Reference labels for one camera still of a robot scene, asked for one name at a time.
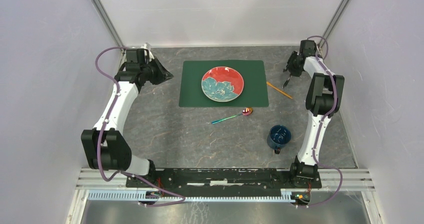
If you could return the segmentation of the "green rectangular placemat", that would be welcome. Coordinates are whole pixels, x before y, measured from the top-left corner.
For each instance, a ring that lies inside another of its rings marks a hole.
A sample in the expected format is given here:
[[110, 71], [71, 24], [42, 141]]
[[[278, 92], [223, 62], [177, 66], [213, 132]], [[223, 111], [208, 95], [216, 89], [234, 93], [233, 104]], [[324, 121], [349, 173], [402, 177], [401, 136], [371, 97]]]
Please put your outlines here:
[[[238, 71], [244, 87], [240, 96], [228, 102], [209, 99], [202, 90], [202, 78], [210, 69], [229, 67]], [[268, 107], [265, 66], [262, 60], [190, 60], [184, 61], [179, 96], [180, 107]]]

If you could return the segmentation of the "iridescent rainbow metal spoon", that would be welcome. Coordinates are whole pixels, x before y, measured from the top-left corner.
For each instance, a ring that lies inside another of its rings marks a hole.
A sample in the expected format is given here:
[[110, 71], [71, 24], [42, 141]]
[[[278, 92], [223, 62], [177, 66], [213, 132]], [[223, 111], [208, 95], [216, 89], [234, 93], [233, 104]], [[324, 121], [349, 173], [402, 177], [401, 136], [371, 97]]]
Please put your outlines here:
[[238, 113], [238, 114], [235, 114], [235, 115], [232, 115], [232, 116], [229, 116], [229, 117], [225, 117], [225, 118], [222, 118], [222, 119], [214, 120], [214, 121], [211, 122], [211, 124], [217, 124], [217, 123], [220, 123], [220, 122], [232, 119], [232, 118], [236, 118], [236, 117], [239, 117], [239, 116], [249, 116], [252, 113], [253, 113], [253, 108], [252, 107], [246, 107], [245, 109], [243, 109], [241, 111], [241, 113]]

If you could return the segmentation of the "red teal floral plate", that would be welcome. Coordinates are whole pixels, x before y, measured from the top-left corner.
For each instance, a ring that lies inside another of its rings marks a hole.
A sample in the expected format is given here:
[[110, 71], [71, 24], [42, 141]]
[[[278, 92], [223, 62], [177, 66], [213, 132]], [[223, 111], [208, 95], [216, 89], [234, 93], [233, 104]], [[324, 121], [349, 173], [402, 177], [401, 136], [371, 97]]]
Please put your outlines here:
[[234, 68], [217, 66], [208, 70], [201, 79], [201, 90], [210, 100], [226, 103], [237, 99], [244, 90], [243, 76]]

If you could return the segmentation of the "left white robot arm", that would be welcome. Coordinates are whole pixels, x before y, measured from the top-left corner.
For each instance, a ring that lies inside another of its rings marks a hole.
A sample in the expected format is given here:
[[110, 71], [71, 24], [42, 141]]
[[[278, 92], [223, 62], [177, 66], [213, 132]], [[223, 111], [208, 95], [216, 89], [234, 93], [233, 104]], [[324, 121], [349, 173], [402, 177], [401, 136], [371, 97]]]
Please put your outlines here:
[[95, 59], [97, 71], [113, 81], [113, 90], [93, 128], [82, 131], [81, 142], [91, 169], [99, 170], [101, 174], [116, 171], [137, 175], [140, 184], [151, 188], [157, 182], [154, 162], [133, 155], [123, 130], [130, 108], [145, 83], [159, 85], [172, 79], [173, 75], [154, 56], [148, 43], [121, 49], [125, 59], [115, 76], [100, 69], [99, 55]]

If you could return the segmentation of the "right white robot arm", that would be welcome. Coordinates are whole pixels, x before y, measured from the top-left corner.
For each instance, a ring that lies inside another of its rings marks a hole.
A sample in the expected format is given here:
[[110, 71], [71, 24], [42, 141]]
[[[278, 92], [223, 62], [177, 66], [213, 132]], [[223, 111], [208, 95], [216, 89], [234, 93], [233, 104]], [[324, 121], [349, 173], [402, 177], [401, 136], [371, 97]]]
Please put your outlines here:
[[308, 123], [300, 151], [290, 166], [289, 183], [302, 188], [319, 180], [319, 153], [327, 127], [341, 106], [345, 77], [325, 65], [325, 57], [310, 36], [290, 55], [284, 72], [300, 77], [306, 72], [311, 82], [305, 98]]

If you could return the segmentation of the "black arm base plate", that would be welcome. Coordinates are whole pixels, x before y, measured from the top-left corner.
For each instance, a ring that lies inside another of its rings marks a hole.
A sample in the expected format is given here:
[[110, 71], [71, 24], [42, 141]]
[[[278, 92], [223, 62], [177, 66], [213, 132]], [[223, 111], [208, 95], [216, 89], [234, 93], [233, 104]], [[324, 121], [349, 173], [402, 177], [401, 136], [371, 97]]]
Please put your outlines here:
[[278, 197], [282, 189], [320, 189], [320, 176], [295, 177], [277, 168], [158, 168], [145, 177], [186, 198]]

